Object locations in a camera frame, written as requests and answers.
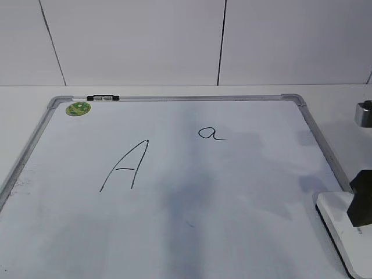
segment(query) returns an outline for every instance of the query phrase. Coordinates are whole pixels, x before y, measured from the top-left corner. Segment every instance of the green magnet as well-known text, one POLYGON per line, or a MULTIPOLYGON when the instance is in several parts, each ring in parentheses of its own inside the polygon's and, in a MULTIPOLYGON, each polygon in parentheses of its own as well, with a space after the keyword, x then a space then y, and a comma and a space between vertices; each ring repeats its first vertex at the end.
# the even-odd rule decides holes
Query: green magnet
POLYGON ((85 102, 77 102, 69 105, 66 113, 69 116, 82 116, 91 110, 91 105, 85 102))

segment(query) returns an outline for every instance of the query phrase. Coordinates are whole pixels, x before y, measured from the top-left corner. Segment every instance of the whiteboard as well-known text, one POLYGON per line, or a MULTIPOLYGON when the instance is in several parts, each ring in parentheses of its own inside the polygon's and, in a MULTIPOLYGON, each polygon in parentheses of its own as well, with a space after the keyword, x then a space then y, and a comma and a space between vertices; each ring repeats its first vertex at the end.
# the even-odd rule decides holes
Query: whiteboard
POLYGON ((0 278, 347 278, 314 207, 341 188, 295 102, 71 104, 0 212, 0 278))

